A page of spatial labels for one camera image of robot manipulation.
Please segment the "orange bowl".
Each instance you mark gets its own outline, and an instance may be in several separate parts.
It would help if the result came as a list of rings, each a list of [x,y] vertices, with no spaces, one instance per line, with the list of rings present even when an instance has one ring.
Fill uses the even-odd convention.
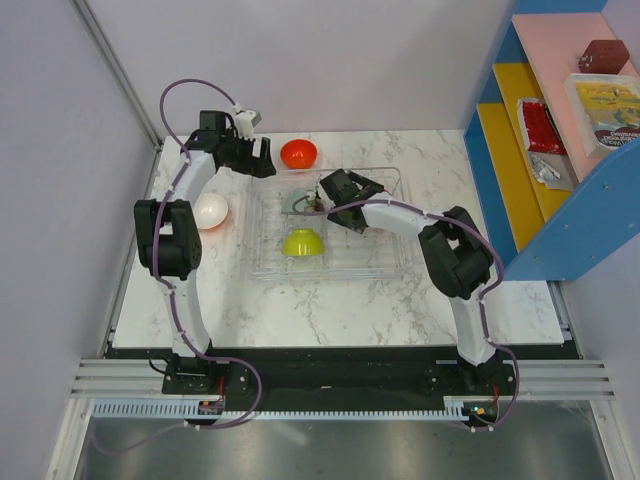
[[[290,140],[280,149],[280,159],[288,169],[310,169],[314,166],[317,157],[317,147],[307,139]]]

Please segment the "pale green ceramic bowl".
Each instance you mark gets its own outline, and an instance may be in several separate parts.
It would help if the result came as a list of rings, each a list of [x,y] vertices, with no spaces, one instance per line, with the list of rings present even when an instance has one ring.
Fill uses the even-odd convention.
[[[297,215],[299,212],[322,212],[324,203],[317,190],[294,189],[284,200],[281,213]]]

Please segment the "yellow-green bowl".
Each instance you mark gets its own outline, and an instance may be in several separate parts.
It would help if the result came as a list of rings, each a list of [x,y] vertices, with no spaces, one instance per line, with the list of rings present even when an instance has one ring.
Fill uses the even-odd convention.
[[[313,257],[324,253],[322,238],[311,228],[294,229],[282,245],[282,254],[287,257]]]

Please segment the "white bowl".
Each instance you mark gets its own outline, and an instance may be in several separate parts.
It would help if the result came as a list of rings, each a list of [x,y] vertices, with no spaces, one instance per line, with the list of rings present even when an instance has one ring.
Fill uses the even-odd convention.
[[[223,223],[229,212],[226,200],[216,193],[204,193],[193,207],[194,219],[199,230],[209,230]]]

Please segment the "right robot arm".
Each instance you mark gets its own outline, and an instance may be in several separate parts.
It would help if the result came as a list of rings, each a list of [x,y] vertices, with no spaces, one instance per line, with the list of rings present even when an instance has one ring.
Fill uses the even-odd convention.
[[[358,233],[389,231],[419,242],[436,289],[448,297],[457,332],[458,381],[467,392],[483,392],[494,381],[499,359],[486,318],[485,296],[497,254],[468,211],[455,206],[426,212],[390,195],[382,185],[339,169],[320,180],[334,207],[328,219]]]

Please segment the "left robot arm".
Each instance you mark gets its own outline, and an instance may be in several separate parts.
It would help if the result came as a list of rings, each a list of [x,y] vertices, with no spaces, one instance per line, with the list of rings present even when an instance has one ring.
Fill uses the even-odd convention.
[[[169,185],[155,199],[134,205],[139,260],[158,282],[171,321],[165,394],[213,394],[221,385],[220,366],[230,362],[207,359],[213,350],[197,292],[203,247],[193,206],[221,168],[254,178],[276,173],[268,138],[261,139],[259,153],[253,153],[254,127],[260,119],[259,112],[238,106],[233,114],[201,111],[199,128],[179,144],[181,163]]]

